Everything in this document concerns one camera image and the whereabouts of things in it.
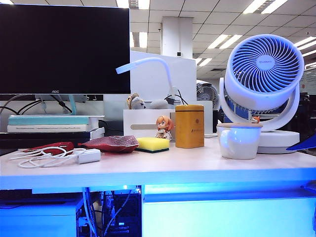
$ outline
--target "mug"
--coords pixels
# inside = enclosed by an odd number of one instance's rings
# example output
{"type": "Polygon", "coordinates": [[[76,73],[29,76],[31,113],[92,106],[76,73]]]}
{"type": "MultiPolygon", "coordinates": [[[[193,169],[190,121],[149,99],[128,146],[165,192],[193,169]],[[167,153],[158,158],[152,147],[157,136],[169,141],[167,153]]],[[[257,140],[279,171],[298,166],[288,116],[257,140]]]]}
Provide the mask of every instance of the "mug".
{"type": "Polygon", "coordinates": [[[216,126],[221,154],[230,159],[254,159],[262,124],[219,123],[216,126]]]}

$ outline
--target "black monitor screen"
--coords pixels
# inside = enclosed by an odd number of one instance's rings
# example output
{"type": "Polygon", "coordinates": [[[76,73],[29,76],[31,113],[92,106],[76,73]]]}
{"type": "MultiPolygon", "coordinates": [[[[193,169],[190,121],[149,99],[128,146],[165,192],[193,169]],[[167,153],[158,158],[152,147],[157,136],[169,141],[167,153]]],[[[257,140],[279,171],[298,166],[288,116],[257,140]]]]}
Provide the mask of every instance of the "black monitor screen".
{"type": "Polygon", "coordinates": [[[129,9],[0,4],[0,94],[130,93],[129,9]]]}

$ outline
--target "fan stand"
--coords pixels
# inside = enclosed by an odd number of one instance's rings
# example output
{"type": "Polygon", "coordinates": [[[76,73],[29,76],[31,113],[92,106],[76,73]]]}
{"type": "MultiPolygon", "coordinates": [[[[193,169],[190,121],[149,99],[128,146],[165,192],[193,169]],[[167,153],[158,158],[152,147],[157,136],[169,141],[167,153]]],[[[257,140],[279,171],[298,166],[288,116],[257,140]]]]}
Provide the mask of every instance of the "fan stand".
{"type": "MultiPolygon", "coordinates": [[[[298,108],[299,98],[300,88],[297,85],[280,115],[269,121],[261,122],[263,127],[261,128],[262,132],[260,134],[258,153],[285,154],[295,152],[287,151],[286,148],[298,143],[300,141],[300,134],[298,132],[276,129],[283,127],[293,118],[298,108]]],[[[219,82],[219,99],[223,112],[232,122],[249,122],[249,120],[235,114],[228,106],[224,96],[224,78],[220,78],[219,82]]]]}

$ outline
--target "yellow sponge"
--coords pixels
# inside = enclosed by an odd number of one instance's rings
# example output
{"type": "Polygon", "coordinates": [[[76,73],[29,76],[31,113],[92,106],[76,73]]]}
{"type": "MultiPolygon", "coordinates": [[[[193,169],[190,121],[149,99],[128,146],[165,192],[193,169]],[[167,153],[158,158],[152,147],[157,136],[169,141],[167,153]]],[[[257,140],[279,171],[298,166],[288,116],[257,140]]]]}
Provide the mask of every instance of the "yellow sponge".
{"type": "Polygon", "coordinates": [[[143,152],[163,152],[169,150],[169,140],[156,137],[139,137],[136,138],[139,146],[136,148],[138,151],[143,152]]]}

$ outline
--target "book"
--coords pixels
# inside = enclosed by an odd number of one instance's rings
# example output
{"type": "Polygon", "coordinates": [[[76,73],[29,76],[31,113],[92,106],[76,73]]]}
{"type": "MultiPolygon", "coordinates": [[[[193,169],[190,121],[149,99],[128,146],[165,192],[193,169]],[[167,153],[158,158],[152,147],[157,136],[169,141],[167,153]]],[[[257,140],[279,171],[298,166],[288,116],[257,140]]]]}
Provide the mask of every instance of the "book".
{"type": "Polygon", "coordinates": [[[8,125],[7,132],[84,132],[95,129],[90,124],[8,125]]]}
{"type": "Polygon", "coordinates": [[[19,149],[43,146],[56,142],[72,142],[75,147],[91,139],[104,137],[104,128],[85,132],[7,133],[0,132],[0,149],[19,149]]]}
{"type": "Polygon", "coordinates": [[[104,116],[85,115],[10,115],[8,125],[97,124],[104,116]]]}

